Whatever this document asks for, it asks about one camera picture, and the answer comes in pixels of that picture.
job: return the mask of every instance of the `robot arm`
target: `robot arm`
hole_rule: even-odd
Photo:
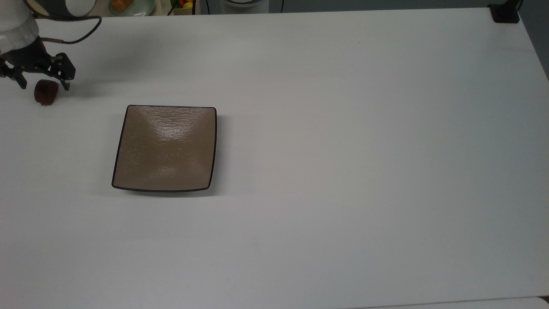
[[[95,0],[63,1],[65,3],[63,8],[67,11],[66,14],[73,9],[71,5],[74,6],[75,3],[85,4],[89,10],[95,4]],[[42,2],[52,5],[55,1],[42,0]],[[81,7],[82,5],[78,8],[81,14],[89,13],[89,10],[86,12],[86,9],[82,10]],[[54,57],[48,54],[38,35],[38,25],[27,6],[26,0],[1,0],[0,77],[10,78],[16,81],[22,89],[25,89],[27,81],[23,77],[23,72],[42,73],[56,78],[61,82],[63,88],[68,90],[76,69],[66,54],[59,53]]]

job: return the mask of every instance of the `brown square plate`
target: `brown square plate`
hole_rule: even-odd
[[[112,185],[150,192],[205,190],[214,172],[216,138],[213,107],[130,105]]]

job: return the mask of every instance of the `table surface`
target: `table surface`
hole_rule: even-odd
[[[523,299],[499,299],[485,301],[451,302],[443,304],[389,307],[393,309],[549,309],[546,301],[529,297]]]
[[[90,23],[41,20],[77,38]],[[0,82],[9,308],[351,308],[549,294],[549,82],[488,9],[105,19]],[[110,186],[129,104],[213,106],[210,189]]]

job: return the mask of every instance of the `small brown object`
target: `small brown object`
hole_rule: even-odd
[[[51,105],[55,101],[58,91],[59,84],[55,81],[41,79],[36,83],[35,101],[42,106]]]
[[[113,187],[155,192],[207,189],[214,170],[216,118],[213,107],[128,106]]]

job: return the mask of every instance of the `black cable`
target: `black cable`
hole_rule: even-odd
[[[29,4],[29,2],[27,0],[23,0],[23,2],[29,8],[29,10],[31,10],[33,12],[33,14],[35,14],[37,16],[40,16],[42,18],[45,18],[45,19],[53,20],[53,21],[83,21],[83,20],[97,19],[97,24],[95,25],[95,27],[93,27],[92,30],[90,30],[87,34],[85,34],[83,37],[79,38],[78,40],[63,41],[63,40],[60,40],[58,38],[42,37],[41,39],[42,39],[43,42],[52,42],[52,43],[69,44],[69,45],[80,43],[83,40],[87,39],[89,36],[91,36],[92,33],[94,33],[97,30],[97,28],[99,28],[99,25],[103,21],[103,18],[101,18],[101,16],[77,17],[77,18],[73,18],[73,19],[54,18],[54,17],[51,17],[51,16],[46,16],[46,15],[44,15],[42,13],[39,13],[36,10],[34,10],[34,8]]]
[[[171,12],[173,12],[173,9],[175,9],[175,6],[177,5],[177,1],[178,0],[175,0],[172,4],[172,8],[170,9],[170,11],[168,12],[168,15],[167,16],[170,16]]]

